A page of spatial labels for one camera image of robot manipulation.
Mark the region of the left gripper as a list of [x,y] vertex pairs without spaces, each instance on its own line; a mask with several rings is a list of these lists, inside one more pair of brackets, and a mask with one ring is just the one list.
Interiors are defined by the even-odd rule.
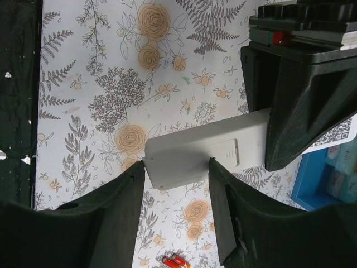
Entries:
[[[272,105],[265,167],[276,171],[356,115],[356,1],[259,6],[249,38],[272,53],[240,51],[248,110]],[[312,59],[298,61],[304,56]]]

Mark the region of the white remote control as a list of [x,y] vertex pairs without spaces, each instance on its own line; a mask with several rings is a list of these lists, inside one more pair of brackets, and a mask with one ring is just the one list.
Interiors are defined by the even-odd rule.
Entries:
[[150,138],[144,165],[152,187],[169,190],[208,177],[209,145],[236,139],[239,162],[225,167],[237,172],[264,164],[269,109]]

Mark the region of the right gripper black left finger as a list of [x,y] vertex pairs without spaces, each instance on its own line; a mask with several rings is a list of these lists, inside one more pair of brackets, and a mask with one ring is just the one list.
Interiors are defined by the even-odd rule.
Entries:
[[2,267],[131,267],[145,169],[117,178],[57,209],[1,202]]

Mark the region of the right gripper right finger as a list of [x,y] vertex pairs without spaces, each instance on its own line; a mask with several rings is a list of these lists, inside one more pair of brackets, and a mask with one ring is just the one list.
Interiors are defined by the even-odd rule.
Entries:
[[221,266],[356,266],[355,205],[297,209],[237,179],[215,159],[208,176]]

